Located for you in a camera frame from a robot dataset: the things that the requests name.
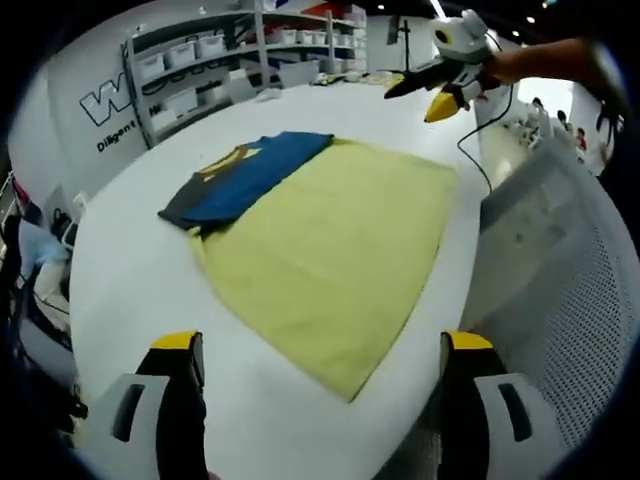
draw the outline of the white table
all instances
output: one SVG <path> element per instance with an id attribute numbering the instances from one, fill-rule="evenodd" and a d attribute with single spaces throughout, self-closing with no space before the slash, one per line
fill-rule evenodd
<path id="1" fill-rule="evenodd" d="M 88 205 L 71 282 L 73 344 L 90 402 L 134 372 L 158 337 L 204 334 L 209 469 L 224 480 L 368 480 L 431 394 L 440 332 L 467 298 L 486 186 L 456 141 L 472 112 L 423 123 L 433 94 L 383 100 L 369 85 L 298 87 L 212 115 L 141 156 Z M 185 234 L 157 217 L 193 171 L 283 130 L 334 133 L 414 153 L 460 172 L 431 276 L 400 337 L 351 404 L 295 367 L 214 297 Z M 475 137 L 465 143 L 480 158 Z"/>

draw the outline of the blue t-shirt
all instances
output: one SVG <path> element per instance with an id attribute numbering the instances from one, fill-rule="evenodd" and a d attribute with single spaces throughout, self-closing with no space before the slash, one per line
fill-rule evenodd
<path id="1" fill-rule="evenodd" d="M 65 262 L 69 259 L 69 252 L 52 233 L 26 220 L 20 221 L 18 243 L 22 260 L 20 275 L 23 281 L 29 279 L 36 266 L 40 267 L 47 262 Z"/>

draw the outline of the shelving unit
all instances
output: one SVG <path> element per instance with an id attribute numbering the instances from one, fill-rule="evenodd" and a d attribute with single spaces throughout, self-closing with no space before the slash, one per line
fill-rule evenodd
<path id="1" fill-rule="evenodd" d="M 306 44 L 268 44 L 265 28 L 289 27 L 296 29 L 324 30 L 327 33 L 326 45 Z M 319 53 L 328 58 L 329 73 L 336 72 L 336 51 L 354 50 L 352 47 L 335 45 L 336 33 L 352 34 L 355 25 L 345 20 L 334 20 L 329 12 L 326 17 L 316 17 L 302 13 L 287 11 L 237 10 L 221 12 L 213 15 L 201 15 L 197 18 L 167 25 L 152 31 L 138 31 L 128 38 L 122 46 L 122 60 L 127 84 L 133 100 L 133 106 L 141 131 L 149 148 L 154 147 L 181 128 L 198 119 L 228 106 L 228 102 L 207 103 L 176 118 L 175 122 L 155 129 L 152 116 L 161 110 L 162 101 L 171 95 L 196 88 L 196 95 L 208 88 L 214 88 L 216 82 L 204 82 L 197 74 L 207 69 L 219 67 L 238 68 L 241 59 L 255 61 L 258 57 L 261 85 L 259 89 L 270 84 L 272 68 L 269 66 L 269 52 L 300 52 L 303 58 L 307 53 Z M 196 41 L 204 36 L 224 34 L 226 51 L 217 55 L 196 58 L 193 61 L 168 68 L 148 78 L 140 71 L 140 62 L 159 54 L 164 55 L 172 47 L 185 42 Z M 252 43 L 241 45 L 239 36 L 246 35 Z"/>

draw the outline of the ceiling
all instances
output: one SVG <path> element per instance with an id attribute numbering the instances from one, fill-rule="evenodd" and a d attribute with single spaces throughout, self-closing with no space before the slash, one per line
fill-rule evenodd
<path id="1" fill-rule="evenodd" d="M 350 3 L 365 8 L 368 15 L 436 16 L 429 0 L 354 0 Z M 440 0 L 447 15 L 460 15 L 471 8 L 501 37 L 529 45 L 579 33 L 575 30 L 578 23 L 575 11 L 567 6 L 570 2 L 563 4 L 550 0 L 549 3 L 551 5 L 544 8 L 543 0 Z"/>

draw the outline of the yellow towel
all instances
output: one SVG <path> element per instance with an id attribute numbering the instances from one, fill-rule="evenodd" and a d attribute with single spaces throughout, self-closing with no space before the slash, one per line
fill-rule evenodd
<path id="1" fill-rule="evenodd" d="M 193 244 L 232 312 L 351 401 L 418 300 L 456 181 L 452 168 L 336 139 Z"/>

